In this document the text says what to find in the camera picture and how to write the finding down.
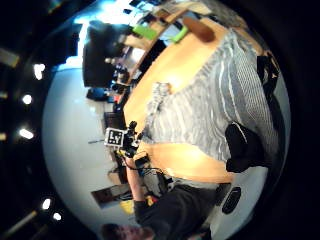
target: gray striped fabric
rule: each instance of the gray striped fabric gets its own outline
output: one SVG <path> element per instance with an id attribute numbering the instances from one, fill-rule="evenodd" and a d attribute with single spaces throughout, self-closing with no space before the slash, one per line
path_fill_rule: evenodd
<path id="1" fill-rule="evenodd" d="M 147 112 L 147 143 L 189 143 L 226 161 L 230 152 L 224 132 L 236 121 L 259 135 L 267 159 L 272 161 L 278 148 L 256 54 L 233 30 L 186 88 L 170 95 L 166 83 L 156 83 Z"/>

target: person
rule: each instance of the person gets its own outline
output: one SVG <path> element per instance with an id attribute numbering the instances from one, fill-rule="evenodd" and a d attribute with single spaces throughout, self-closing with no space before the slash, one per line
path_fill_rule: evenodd
<path id="1" fill-rule="evenodd" d="M 174 187 L 148 206 L 139 173 L 132 158 L 127 163 L 127 179 L 134 201 L 136 222 L 140 226 L 105 224 L 106 240 L 184 240 L 197 232 L 215 204 L 218 184 L 175 179 Z"/>

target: wooden table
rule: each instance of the wooden table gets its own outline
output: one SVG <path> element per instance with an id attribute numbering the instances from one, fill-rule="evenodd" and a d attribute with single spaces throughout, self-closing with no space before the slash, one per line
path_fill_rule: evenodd
<path id="1" fill-rule="evenodd" d="M 133 90 L 124 106 L 124 114 L 127 124 L 137 121 L 138 132 L 144 128 L 146 105 L 151 99 L 153 83 L 170 83 L 171 93 L 186 87 L 228 32 L 210 19 L 205 18 L 201 21 L 215 32 L 216 39 L 203 43 L 195 35 L 188 33 L 178 44 L 168 46 L 158 56 Z M 259 52 L 260 46 L 254 47 Z M 226 171 L 224 162 L 209 157 L 194 145 L 142 143 L 138 152 L 142 151 L 148 153 L 155 167 L 161 168 L 171 176 L 216 183 L 231 182 L 234 177 L 233 173 Z"/>

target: dark hair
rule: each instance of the dark hair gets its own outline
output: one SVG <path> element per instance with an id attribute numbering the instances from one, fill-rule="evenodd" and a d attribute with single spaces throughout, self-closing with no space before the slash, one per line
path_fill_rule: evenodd
<path id="1" fill-rule="evenodd" d="M 119 226 L 117 224 L 108 223 L 104 224 L 101 227 L 101 234 L 105 240 L 120 240 L 120 237 L 117 233 Z"/>

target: white wall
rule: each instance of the white wall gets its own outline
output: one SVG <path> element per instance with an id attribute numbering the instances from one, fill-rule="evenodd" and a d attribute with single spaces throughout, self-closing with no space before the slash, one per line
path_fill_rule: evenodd
<path id="1" fill-rule="evenodd" d="M 81 68 L 58 72 L 46 100 L 42 137 L 46 166 L 58 194 L 69 210 L 97 233 L 103 223 L 135 221 L 118 204 L 100 209 L 91 195 L 112 186 L 107 172 L 115 163 L 103 142 L 88 144 L 104 138 L 101 120 L 105 108 L 103 103 L 87 99 L 86 93 Z"/>

